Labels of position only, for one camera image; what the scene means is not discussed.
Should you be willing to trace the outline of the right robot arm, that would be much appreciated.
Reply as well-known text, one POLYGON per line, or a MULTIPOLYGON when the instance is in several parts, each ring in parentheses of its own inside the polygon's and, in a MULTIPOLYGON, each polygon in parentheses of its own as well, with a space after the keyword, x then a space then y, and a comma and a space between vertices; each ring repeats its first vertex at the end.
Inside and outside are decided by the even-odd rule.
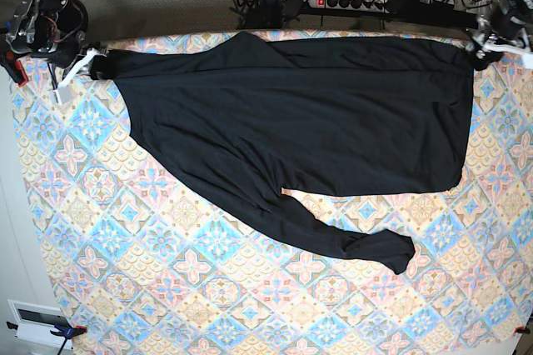
POLYGON ((13 53, 70 68, 82 52, 88 28, 87 9, 79 0, 22 0, 7 24, 13 53))

